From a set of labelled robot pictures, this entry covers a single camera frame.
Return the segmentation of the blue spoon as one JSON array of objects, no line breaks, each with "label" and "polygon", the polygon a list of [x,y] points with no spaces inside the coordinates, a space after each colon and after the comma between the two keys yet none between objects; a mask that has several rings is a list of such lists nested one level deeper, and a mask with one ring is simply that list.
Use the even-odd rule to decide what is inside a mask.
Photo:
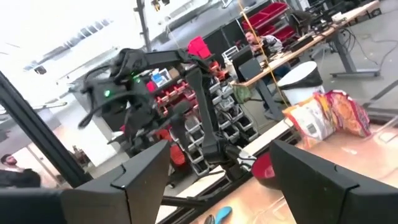
[{"label": "blue spoon", "polygon": [[221,222],[233,211],[232,207],[225,206],[220,208],[215,216],[215,224],[221,224]]}]

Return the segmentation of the red plastic crate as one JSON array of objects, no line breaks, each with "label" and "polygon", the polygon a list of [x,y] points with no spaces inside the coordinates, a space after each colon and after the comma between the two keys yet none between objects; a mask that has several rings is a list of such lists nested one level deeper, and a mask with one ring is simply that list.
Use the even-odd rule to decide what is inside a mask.
[{"label": "red plastic crate", "polygon": [[189,42],[187,50],[190,54],[196,55],[202,59],[211,56],[211,52],[201,36],[197,36]]}]

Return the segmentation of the black metal pole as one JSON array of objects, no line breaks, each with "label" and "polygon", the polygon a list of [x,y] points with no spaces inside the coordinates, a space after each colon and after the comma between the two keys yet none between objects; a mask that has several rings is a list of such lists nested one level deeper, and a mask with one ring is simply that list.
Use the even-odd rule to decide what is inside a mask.
[{"label": "black metal pole", "polygon": [[142,27],[141,35],[144,38],[146,50],[148,52],[151,52],[152,46],[151,46],[151,42],[150,42],[150,38],[149,38],[149,29],[148,29],[147,22],[146,22],[146,14],[144,11],[145,0],[135,0],[135,2],[136,2],[136,7],[134,8],[134,11],[137,12],[139,15],[139,20],[140,20],[141,27]]}]

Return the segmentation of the parts bin rack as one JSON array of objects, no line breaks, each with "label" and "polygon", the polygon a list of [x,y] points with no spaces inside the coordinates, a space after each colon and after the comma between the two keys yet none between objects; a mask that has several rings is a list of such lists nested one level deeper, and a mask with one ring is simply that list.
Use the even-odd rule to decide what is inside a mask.
[{"label": "parts bin rack", "polygon": [[[229,83],[229,74],[221,69],[216,60],[210,60],[210,95],[218,120],[218,134],[226,138],[231,144],[243,147],[258,137],[253,121],[234,98],[233,86]],[[185,112],[184,129],[187,145],[184,146],[176,136],[171,125],[161,128],[156,133],[158,138],[172,141],[172,161],[176,165],[190,164],[197,176],[203,177],[214,168],[205,158],[204,153],[204,124],[198,109],[197,98],[191,86],[178,77],[157,87],[154,81],[147,84],[147,88],[154,94],[162,115],[172,113],[177,103],[187,101],[189,105]]]}]

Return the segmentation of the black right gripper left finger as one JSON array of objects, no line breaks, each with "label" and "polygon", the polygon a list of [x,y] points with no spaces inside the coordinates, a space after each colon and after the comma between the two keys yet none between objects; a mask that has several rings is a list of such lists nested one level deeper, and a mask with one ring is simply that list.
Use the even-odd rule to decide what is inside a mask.
[{"label": "black right gripper left finger", "polygon": [[155,224],[169,162],[162,140],[75,189],[2,189],[0,224]]}]

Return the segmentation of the clear plastic bin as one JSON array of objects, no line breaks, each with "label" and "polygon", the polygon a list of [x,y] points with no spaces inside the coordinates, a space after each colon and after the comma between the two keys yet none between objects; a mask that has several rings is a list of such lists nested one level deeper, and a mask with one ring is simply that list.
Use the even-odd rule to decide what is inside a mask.
[{"label": "clear plastic bin", "polygon": [[398,117],[391,118],[389,121],[386,121],[386,119],[387,117],[382,116],[371,117],[371,134],[366,137],[337,129],[326,137],[321,137],[318,126],[313,125],[312,122],[309,122],[309,128],[296,122],[293,122],[293,124],[302,137],[302,145],[305,149],[326,143],[348,149],[371,141],[379,145],[392,145],[392,147],[398,148]]}]

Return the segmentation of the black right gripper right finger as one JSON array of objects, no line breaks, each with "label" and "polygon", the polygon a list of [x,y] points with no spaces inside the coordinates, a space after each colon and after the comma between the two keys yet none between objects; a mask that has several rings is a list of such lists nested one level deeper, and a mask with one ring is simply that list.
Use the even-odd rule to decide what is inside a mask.
[{"label": "black right gripper right finger", "polygon": [[284,141],[270,155],[297,224],[398,224],[398,188]]}]

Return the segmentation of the chili ramen packet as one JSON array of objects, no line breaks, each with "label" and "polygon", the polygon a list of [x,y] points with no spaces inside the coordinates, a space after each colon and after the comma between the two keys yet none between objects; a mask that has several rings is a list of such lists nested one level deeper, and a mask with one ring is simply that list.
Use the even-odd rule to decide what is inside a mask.
[{"label": "chili ramen packet", "polygon": [[371,135],[366,110],[343,90],[325,93],[333,123],[338,130],[366,138]]}]

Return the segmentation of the red storage bins shelf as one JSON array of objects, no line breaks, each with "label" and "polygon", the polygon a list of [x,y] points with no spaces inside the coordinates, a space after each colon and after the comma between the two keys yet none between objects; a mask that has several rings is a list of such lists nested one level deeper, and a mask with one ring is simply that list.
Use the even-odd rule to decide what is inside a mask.
[{"label": "red storage bins shelf", "polygon": [[290,10],[287,3],[273,2],[247,19],[243,18],[243,31],[254,29],[261,36],[273,35],[285,43],[297,36],[289,24]]}]

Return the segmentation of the white trash can black liner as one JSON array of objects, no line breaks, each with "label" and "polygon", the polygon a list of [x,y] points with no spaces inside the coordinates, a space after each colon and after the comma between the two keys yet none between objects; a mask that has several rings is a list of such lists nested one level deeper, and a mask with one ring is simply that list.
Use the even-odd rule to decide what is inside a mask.
[{"label": "white trash can black liner", "polygon": [[291,105],[296,105],[314,93],[324,93],[323,80],[314,61],[301,63],[277,82]]}]

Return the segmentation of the green bag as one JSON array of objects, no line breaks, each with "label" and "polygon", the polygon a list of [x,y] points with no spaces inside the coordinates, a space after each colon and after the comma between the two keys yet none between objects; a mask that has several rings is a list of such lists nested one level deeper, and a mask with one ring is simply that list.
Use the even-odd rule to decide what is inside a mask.
[{"label": "green bag", "polygon": [[239,104],[244,104],[252,98],[251,90],[246,86],[232,85],[234,97]]}]

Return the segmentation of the black monitor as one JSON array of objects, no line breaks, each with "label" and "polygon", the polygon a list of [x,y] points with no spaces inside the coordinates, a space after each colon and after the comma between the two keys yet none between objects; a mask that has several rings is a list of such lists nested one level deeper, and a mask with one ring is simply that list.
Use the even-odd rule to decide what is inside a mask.
[{"label": "black monitor", "polygon": [[262,72],[262,67],[257,58],[253,56],[249,46],[243,47],[231,59],[240,83],[246,82]]}]

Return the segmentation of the roast beef ramen packet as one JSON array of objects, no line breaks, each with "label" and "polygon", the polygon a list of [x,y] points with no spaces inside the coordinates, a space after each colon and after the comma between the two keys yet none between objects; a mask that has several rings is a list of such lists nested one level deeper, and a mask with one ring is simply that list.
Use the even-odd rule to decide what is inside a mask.
[{"label": "roast beef ramen packet", "polygon": [[335,132],[333,120],[325,113],[326,101],[322,95],[313,95],[296,105],[283,110],[302,137],[302,145],[309,149]]}]

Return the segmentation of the red bowl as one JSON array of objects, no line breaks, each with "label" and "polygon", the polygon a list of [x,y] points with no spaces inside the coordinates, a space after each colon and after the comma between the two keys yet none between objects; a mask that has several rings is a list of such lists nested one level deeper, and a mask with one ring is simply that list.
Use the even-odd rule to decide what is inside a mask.
[{"label": "red bowl", "polygon": [[259,156],[252,165],[253,177],[262,185],[270,189],[279,190],[279,183],[274,173],[270,152]]}]

